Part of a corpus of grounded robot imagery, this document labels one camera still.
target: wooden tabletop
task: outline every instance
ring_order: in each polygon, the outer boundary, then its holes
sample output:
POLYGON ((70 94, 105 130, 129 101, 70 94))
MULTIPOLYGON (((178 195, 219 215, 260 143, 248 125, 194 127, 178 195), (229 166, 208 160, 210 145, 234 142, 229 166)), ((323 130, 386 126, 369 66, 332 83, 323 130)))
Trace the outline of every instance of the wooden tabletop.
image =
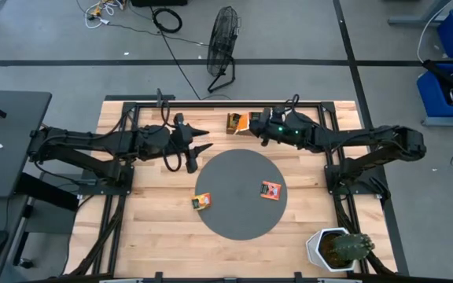
MULTIPOLYGON (((111 129, 118 119, 123 101, 105 101, 98 133, 111 129)), ((361 128, 354 101, 335 101, 341 130, 361 128)), ((162 159, 134 163, 132 194, 123 215, 116 277, 342 277, 308 262, 305 241, 318 230, 337 226, 333 200, 326 189, 323 167, 325 154, 296 150, 289 145, 260 145, 254 137, 226 134, 227 114, 259 112, 261 108, 172 108, 171 117, 182 112, 186 123, 210 134, 194 139, 195 145, 214 145, 197 162, 199 170, 186 173, 166 169, 162 159), (229 149, 251 149, 268 157, 284 175, 288 203, 281 221, 269 233, 249 241, 233 241, 212 232, 191 207, 200 169, 217 154, 229 149)), ((315 108, 298 108, 319 121, 315 108)), ((144 108, 139 125, 161 124, 158 108, 144 108)), ((345 155, 356 158, 366 147, 345 148, 345 155)), ((108 160, 105 153, 93 153, 108 160)), ((176 158, 169 157, 171 166, 176 158)), ((381 204, 373 195, 356 195, 355 205, 363 233, 374 241, 375 254, 391 270, 396 269, 381 204)), ((76 216, 70 242, 66 273, 78 266, 98 237, 105 197, 94 197, 76 216)), ((107 266, 109 245, 102 266, 107 266)))

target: fan grille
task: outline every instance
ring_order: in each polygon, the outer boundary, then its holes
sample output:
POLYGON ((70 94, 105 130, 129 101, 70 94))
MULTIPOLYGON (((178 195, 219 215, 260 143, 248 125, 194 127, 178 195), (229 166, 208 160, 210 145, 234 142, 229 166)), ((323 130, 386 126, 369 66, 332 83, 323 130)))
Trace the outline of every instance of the fan grille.
POLYGON ((234 52, 237 28, 237 12, 230 6, 222 8, 216 17, 209 41, 207 67, 211 75, 221 75, 227 69, 234 52))

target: cactus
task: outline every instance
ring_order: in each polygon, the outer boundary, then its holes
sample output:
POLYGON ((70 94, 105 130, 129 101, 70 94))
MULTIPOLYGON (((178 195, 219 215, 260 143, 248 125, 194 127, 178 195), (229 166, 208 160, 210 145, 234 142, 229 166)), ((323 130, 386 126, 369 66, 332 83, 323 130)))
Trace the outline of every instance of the cactus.
POLYGON ((333 249, 339 259, 344 261, 366 258, 375 244, 366 234, 345 234, 333 239, 333 249))

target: black fan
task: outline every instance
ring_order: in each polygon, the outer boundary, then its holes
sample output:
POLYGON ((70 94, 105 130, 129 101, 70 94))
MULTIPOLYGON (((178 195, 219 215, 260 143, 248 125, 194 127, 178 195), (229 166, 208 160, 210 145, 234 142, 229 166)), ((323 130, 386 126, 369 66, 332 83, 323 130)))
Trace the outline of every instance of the black fan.
POLYGON ((232 53, 234 52, 237 34, 237 12, 230 6, 222 8, 216 17, 212 28, 211 40, 209 41, 208 72, 216 77, 208 88, 209 93, 228 86, 235 80, 235 60, 232 57, 232 53), (225 75, 230 62, 232 63, 232 80, 213 88, 212 86, 218 81, 219 77, 225 75))

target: fan stand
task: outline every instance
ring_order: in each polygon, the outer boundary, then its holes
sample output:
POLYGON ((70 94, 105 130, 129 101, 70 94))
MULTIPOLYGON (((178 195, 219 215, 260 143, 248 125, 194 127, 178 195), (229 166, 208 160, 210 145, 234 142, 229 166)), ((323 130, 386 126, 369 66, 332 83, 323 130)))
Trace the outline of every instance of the fan stand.
POLYGON ((222 84, 221 86, 217 86, 217 87, 214 87, 214 88, 213 88, 212 86, 218 81, 218 79, 219 79, 222 75, 226 75, 225 72, 218 74, 218 75, 216 76, 216 79, 214 79, 214 80, 212 81, 212 83, 211 83, 211 84, 209 85, 209 87, 208 87, 208 91, 209 91, 210 94, 211 94, 213 91, 218 90, 218 89, 220 89, 220 88, 222 88, 222 87, 224 87, 224 86, 228 86, 229 84, 231 84, 231 83, 234 82, 234 80, 235 80, 235 59, 234 59, 232 56, 230 56, 230 61, 232 62, 232 79, 231 79, 229 82, 226 82, 226 83, 222 84))

